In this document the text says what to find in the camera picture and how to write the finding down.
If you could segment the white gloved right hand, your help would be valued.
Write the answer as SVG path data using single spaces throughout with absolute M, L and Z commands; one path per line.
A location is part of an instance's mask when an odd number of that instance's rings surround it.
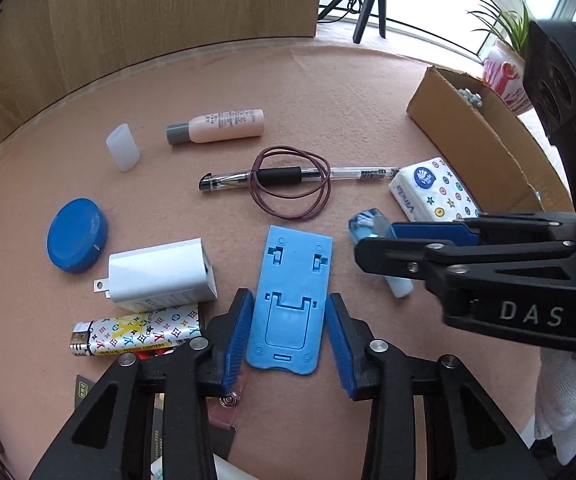
M 552 438 L 561 465 L 576 456 L 576 353 L 540 349 L 534 437 Z

